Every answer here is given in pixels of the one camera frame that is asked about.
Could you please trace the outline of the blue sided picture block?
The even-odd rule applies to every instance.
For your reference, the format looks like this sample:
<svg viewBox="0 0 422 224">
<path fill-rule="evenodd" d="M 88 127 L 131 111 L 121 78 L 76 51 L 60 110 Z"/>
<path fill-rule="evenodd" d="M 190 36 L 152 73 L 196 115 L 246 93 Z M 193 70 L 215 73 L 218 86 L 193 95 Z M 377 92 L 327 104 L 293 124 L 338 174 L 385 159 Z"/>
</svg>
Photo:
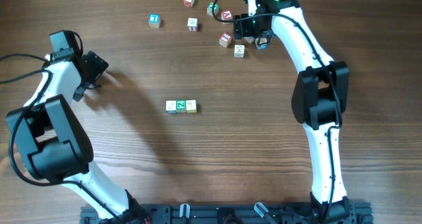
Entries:
<svg viewBox="0 0 422 224">
<path fill-rule="evenodd" d="M 257 37 L 255 39 L 256 48 L 258 50 L 266 49 L 271 42 L 271 37 Z"/>
</svg>

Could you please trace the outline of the blue sided white block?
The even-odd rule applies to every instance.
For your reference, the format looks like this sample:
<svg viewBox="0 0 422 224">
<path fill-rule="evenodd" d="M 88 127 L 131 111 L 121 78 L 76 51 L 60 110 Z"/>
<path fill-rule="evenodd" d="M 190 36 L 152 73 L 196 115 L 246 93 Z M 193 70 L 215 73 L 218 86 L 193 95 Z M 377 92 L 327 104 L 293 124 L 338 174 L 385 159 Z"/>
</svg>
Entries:
<svg viewBox="0 0 422 224">
<path fill-rule="evenodd" d="M 167 113 L 176 113 L 176 101 L 166 101 Z"/>
</svg>

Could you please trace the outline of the red sided block green N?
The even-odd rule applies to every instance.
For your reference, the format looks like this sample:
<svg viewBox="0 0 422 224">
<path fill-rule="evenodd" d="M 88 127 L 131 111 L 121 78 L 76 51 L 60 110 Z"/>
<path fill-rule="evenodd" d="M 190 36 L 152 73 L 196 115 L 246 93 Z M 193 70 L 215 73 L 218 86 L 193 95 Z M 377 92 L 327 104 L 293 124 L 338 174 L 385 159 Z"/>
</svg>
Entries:
<svg viewBox="0 0 422 224">
<path fill-rule="evenodd" d="M 177 100 L 176 101 L 176 112 L 177 113 L 185 113 L 187 111 L 187 104 L 185 100 Z"/>
</svg>

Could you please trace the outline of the yellow sided white block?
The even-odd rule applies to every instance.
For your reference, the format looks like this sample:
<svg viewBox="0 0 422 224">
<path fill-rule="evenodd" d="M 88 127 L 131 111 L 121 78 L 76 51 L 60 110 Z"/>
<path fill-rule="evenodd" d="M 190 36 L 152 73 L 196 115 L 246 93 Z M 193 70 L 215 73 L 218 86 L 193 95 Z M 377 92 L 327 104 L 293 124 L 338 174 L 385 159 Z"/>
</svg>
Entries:
<svg viewBox="0 0 422 224">
<path fill-rule="evenodd" d="M 187 100 L 186 101 L 186 112 L 187 113 L 196 113 L 197 112 L 196 100 Z"/>
</svg>

